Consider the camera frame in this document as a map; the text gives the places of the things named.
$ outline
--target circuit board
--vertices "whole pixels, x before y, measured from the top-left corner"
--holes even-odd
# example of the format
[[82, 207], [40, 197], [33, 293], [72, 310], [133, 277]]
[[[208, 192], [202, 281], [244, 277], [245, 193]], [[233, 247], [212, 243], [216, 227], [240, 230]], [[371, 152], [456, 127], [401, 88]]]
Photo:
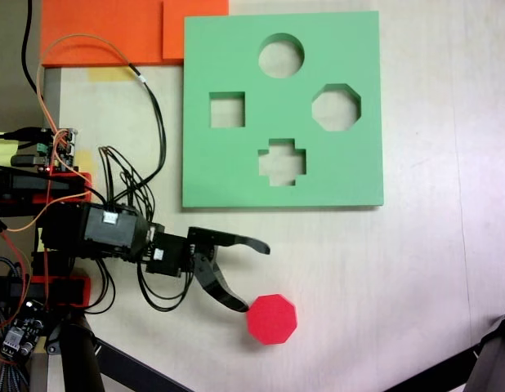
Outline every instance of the circuit board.
[[17, 363], [25, 362], [39, 337], [44, 333], [46, 322], [47, 312], [43, 304], [37, 301], [26, 301], [6, 335], [0, 340], [2, 355]]
[[[76, 138], [78, 131], [73, 128], [68, 128], [68, 132], [65, 136], [62, 137], [62, 141], [64, 145], [59, 144], [56, 148], [56, 154], [61, 159], [65, 165], [68, 167], [74, 168], [74, 154], [76, 151]], [[37, 145], [37, 154], [40, 158], [42, 158], [42, 164], [37, 165], [39, 172], [49, 172], [51, 166], [51, 152], [54, 148], [53, 143], [49, 145], [38, 144]], [[59, 160], [54, 159], [53, 161], [53, 172], [69, 172], [69, 169], [62, 165]]]

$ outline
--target cross-shaped hole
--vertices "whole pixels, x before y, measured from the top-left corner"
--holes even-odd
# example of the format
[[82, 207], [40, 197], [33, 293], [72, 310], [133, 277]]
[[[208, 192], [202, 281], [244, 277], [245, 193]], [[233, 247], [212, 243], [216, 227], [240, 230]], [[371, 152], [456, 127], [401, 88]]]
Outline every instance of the cross-shaped hole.
[[269, 140], [269, 150], [258, 150], [260, 176], [269, 176], [270, 186], [294, 186], [306, 174], [306, 151], [294, 148], [294, 139]]

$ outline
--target square hole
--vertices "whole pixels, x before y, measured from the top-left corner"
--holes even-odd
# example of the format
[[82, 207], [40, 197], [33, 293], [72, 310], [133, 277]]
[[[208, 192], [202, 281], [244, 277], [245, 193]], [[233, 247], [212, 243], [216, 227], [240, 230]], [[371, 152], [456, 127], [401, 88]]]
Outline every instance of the square hole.
[[245, 127], [245, 93], [210, 92], [211, 128]]

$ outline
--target red wire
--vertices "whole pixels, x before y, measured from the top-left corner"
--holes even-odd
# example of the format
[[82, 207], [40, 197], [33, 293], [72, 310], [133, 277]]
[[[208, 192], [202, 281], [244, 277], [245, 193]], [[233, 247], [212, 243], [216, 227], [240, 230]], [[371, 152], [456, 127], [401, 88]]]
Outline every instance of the red wire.
[[[11, 321], [13, 321], [15, 319], [16, 315], [18, 315], [20, 307], [24, 303], [26, 290], [27, 290], [27, 278], [26, 278], [27, 269], [25, 268], [25, 263], [24, 263], [24, 259], [22, 258], [22, 255], [20, 254], [20, 252], [16, 248], [15, 244], [9, 239], [9, 237], [7, 237], [7, 234], [5, 232], [1, 232], [0, 236], [4, 239], [4, 241], [6, 241], [7, 246], [13, 251], [13, 253], [15, 253], [16, 259], [20, 263], [20, 269], [22, 270], [22, 295], [20, 296], [20, 302], [18, 304], [18, 309], [10, 318], [8, 318], [3, 323], [0, 323], [0, 329], [1, 329], [2, 327], [6, 326], [7, 324], [9, 324]], [[7, 360], [3, 359], [2, 357], [0, 357], [0, 362], [7, 363], [10, 365], [15, 364], [14, 362], [7, 361]]]

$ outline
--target robotic arm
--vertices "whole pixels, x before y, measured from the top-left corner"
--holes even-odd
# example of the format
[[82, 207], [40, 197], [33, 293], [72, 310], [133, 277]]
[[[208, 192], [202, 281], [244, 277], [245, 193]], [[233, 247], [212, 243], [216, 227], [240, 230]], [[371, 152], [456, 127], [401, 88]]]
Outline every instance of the robotic arm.
[[237, 244], [268, 255], [269, 246], [255, 238], [191, 227], [186, 238], [164, 233], [135, 208], [94, 203], [62, 203], [48, 208], [42, 225], [45, 247], [82, 258], [120, 257], [146, 264], [146, 272], [179, 278], [193, 274], [203, 289], [224, 306], [246, 312], [248, 304], [227, 285], [217, 264], [219, 247]]

